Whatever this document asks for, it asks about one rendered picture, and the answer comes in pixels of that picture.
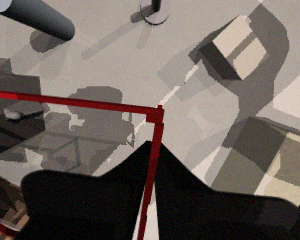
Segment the dark grey cylinder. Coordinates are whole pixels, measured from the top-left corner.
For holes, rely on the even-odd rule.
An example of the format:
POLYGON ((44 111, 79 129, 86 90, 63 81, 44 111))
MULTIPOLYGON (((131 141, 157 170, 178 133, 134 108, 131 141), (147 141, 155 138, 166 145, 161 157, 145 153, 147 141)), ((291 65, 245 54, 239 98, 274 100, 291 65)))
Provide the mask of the dark grey cylinder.
POLYGON ((0 15, 64 41, 75 35, 70 19, 42 0, 0 0, 0 15))

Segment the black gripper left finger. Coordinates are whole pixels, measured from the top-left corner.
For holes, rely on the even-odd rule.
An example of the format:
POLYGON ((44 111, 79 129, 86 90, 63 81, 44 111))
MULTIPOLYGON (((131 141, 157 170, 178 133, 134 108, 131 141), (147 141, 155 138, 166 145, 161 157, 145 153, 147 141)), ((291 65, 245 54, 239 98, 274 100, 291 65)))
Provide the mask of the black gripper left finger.
POLYGON ((101 176, 33 171, 20 188, 29 218, 47 215, 95 220, 114 226, 114 240, 132 240, 147 180, 152 141, 145 141, 101 176))

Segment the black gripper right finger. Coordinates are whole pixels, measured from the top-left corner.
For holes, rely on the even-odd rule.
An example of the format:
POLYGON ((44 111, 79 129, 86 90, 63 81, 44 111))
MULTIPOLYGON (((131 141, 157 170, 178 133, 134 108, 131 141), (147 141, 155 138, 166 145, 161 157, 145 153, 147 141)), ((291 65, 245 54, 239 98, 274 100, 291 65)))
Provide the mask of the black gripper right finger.
POLYGON ((285 198, 211 189, 162 142, 154 184, 159 240, 198 240, 209 220, 282 225, 290 231, 300 214, 285 198))

